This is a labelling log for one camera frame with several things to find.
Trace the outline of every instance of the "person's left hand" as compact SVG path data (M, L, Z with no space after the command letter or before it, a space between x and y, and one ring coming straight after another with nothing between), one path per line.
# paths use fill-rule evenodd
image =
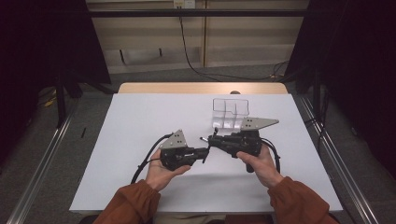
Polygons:
M170 171L163 167L163 164L159 160L161 155L161 150L157 151L151 156L152 160L158 159L156 161L151 161L148 167L148 174L146 176L146 183L157 191L164 189L171 179L177 175L183 175L186 171L190 170L189 165L184 165L178 167L175 171Z

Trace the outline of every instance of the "metal rail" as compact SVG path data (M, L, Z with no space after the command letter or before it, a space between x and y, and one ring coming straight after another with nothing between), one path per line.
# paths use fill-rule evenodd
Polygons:
M33 10L2 13L0 17L38 16L91 16L93 18L117 17L318 17L333 15L329 10L307 9L92 9L84 10Z
M78 100L70 105L70 113L66 117L63 125L58 128L50 143L47 147L46 152L44 153L41 162L38 164L35 173L33 174L29 184L27 185L25 191L23 192L22 196L20 197L17 205L15 206L14 210L11 213L10 218L7 221L7 224L22 224L23 221L26 219L26 216L32 207L33 201L35 200L35 196L40 190L41 184L46 176L48 169L50 168L50 164L58 150L59 145L64 138L64 134L67 131L67 128L70 124L71 117L76 111L76 107L78 104Z
M315 116L312 111L313 110L312 104L306 97L302 97L301 100L303 102L304 109L308 114L309 118L313 119ZM318 133L318 136L320 136L322 124L314 122L314 127ZM322 132L321 140L322 140L321 142L325 146L327 153L329 154L330 159L332 160L332 163L335 166L337 173L340 175L341 180L343 181L344 186L346 187L346 190L349 193L349 196L351 197L353 203L358 209L358 212L360 213L364 223L377 224L378 220L376 219L370 204L368 203L367 199L361 192L361 189L358 187L358 184L352 177L351 173L347 169L346 164L344 163L343 159L338 153L337 148L335 147L334 143L332 142L332 139L330 138L326 130Z

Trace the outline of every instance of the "white table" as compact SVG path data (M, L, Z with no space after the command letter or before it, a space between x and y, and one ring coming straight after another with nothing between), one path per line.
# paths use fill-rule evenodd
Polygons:
M199 137L213 133L214 98L249 100L250 116L279 119L260 131L281 157L281 174L304 182L342 210L332 184L288 94L116 94L92 152L72 212L98 213L119 187L128 185L137 165L161 136L182 129L189 147L206 147ZM147 168L139 178L145 178ZM212 147L206 163L197 161L161 191L159 214L259 214L272 212L266 189L245 164Z

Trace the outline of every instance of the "hand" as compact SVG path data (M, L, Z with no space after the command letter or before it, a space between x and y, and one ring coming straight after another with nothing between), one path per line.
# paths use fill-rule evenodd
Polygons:
M276 170L268 146L262 145L262 151L259 157L249 155L242 151L236 153L236 156L244 163L248 163L253 167L260 182L268 189L276 186L283 180L283 176Z
M170 171L163 167L163 164L159 160L161 155L161 150L157 149L157 151L151 156L152 160L148 167L148 174L146 176L146 183L157 191L164 189L171 179L177 175L183 175L186 171L190 170L189 165L184 165L178 167L175 171Z

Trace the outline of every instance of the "person's right hand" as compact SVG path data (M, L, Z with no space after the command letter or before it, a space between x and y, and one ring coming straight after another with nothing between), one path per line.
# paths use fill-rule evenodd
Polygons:
M259 157L239 151L236 156L244 163L250 164L262 184L269 188L276 186L283 180L283 176L276 170L268 146L262 145Z

